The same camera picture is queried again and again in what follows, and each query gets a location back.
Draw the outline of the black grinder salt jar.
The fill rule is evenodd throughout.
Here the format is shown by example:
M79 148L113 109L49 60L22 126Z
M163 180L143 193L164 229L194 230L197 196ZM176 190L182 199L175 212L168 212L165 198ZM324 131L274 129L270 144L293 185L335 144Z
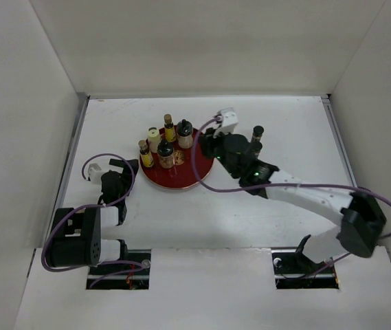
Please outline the black grinder salt jar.
M162 140L157 146L157 154L160 165L169 169L175 165L173 144L168 140Z

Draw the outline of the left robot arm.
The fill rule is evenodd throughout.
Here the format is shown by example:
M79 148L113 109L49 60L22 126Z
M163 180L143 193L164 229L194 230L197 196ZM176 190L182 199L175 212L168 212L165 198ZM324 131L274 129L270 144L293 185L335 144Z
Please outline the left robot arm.
M122 274L129 268L126 243L121 239L103 239L102 231L124 223L126 198L135 183L139 161L110 156L109 164L121 168L120 172L104 170L91 160L82 167L83 178L100 185L98 202L55 211L41 257L45 269L61 272L106 263L114 274Z

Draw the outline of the yellow label brown bottle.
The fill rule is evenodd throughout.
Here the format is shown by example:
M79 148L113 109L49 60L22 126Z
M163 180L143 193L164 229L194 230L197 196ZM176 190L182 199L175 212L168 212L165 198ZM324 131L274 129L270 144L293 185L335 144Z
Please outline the yellow label brown bottle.
M154 159L149 149L148 143L146 142L146 140L140 140L138 142L138 146L143 166L145 166L146 168L152 168L154 166Z

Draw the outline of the black cap brown spice jar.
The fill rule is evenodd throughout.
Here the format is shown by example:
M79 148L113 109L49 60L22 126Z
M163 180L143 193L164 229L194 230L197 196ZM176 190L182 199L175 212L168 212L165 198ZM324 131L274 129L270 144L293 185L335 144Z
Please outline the black cap brown spice jar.
M262 150L262 143L259 142L259 141L255 141L253 144L252 144L252 153L258 157L260 152Z

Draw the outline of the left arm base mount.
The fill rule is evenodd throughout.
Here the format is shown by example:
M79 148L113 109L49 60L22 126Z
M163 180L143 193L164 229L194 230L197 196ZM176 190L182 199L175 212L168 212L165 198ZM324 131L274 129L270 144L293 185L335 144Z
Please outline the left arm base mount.
M90 267L87 274L88 290L147 290L150 280L151 250L130 250L129 261L138 265L100 265Z

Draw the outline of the red round lacquer tray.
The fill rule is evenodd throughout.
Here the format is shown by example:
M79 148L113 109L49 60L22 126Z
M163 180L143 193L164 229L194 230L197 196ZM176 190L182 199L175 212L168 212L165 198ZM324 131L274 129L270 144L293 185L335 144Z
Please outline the red round lacquer tray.
M143 164L143 157L139 155L139 166L146 178L157 186L168 189L186 189L197 185L191 162L191 148L181 148L178 140L173 142L175 165L172 168L164 168L159 163L158 154L151 152L153 165L147 167ZM201 147L197 145L195 164L201 179L206 178L212 170L214 160L202 155Z

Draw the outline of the black cap spice bottle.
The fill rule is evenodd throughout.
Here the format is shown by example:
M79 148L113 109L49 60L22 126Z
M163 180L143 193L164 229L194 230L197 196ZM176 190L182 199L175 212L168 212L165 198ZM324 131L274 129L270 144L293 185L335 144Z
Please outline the black cap spice bottle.
M264 128L262 126L260 125L255 126L252 131L251 143L253 144L259 142L263 133L264 133Z

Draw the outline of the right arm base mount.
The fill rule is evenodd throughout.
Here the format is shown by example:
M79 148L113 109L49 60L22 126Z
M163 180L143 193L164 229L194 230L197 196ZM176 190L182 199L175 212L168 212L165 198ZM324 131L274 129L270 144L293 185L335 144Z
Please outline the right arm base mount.
M335 268L314 263L293 250L272 250L277 289L339 289Z

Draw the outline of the black grinder pepper jar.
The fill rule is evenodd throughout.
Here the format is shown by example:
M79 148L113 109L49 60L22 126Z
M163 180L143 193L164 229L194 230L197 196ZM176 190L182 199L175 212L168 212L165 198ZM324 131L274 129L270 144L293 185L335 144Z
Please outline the black grinder pepper jar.
M177 141L183 149L190 149L193 144L193 125L191 122L183 119L177 124Z

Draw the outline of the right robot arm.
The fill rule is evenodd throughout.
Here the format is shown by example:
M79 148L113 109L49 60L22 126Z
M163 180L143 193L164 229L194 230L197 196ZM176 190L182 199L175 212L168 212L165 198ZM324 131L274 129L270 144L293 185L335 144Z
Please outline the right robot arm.
M320 187L303 184L277 166L258 159L261 143L241 134L217 133L209 128L198 137L202 155L217 159L234 179L239 190L263 199L292 204L333 223L316 236L307 234L294 254L294 264L310 272L333 256L353 254L370 258L386 224L377 200L355 187Z

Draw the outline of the cream cap spice jar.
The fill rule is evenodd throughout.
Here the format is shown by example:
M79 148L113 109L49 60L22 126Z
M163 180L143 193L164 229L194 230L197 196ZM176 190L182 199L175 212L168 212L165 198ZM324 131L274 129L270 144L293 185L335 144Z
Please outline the cream cap spice jar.
M161 134L157 127L148 129L148 145L152 153L157 153L159 143L161 142Z

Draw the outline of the gold cap yellow bottle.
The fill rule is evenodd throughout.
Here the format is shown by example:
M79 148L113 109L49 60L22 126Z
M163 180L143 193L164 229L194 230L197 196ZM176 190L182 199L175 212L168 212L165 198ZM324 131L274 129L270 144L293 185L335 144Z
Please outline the gold cap yellow bottle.
M169 113L164 115L164 134L168 142L174 142L177 138L172 116Z

